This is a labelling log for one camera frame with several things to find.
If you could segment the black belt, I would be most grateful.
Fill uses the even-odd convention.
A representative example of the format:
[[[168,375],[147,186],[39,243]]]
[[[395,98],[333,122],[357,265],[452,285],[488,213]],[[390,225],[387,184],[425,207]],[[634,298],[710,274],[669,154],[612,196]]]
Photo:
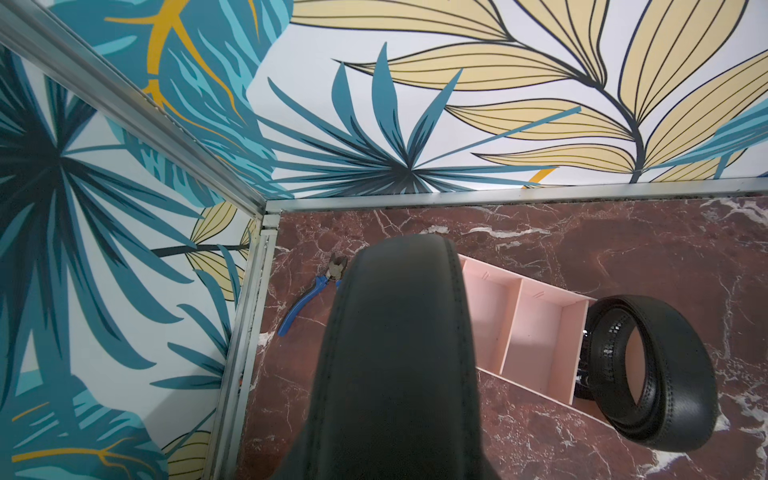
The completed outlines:
[[[305,424],[278,479],[492,479],[454,244],[389,238],[336,295]]]
[[[632,334],[640,338],[645,367],[638,399],[627,375]],[[715,372],[700,337],[675,308],[648,296],[615,295],[589,307],[574,395],[595,402],[626,439],[666,452],[701,448],[719,412]]]

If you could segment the pink compartment storage tray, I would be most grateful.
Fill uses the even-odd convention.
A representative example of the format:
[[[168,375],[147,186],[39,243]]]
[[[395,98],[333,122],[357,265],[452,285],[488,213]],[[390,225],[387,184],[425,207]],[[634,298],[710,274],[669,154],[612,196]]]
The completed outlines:
[[[476,365],[505,381],[599,418],[575,396],[594,298],[461,255]]]

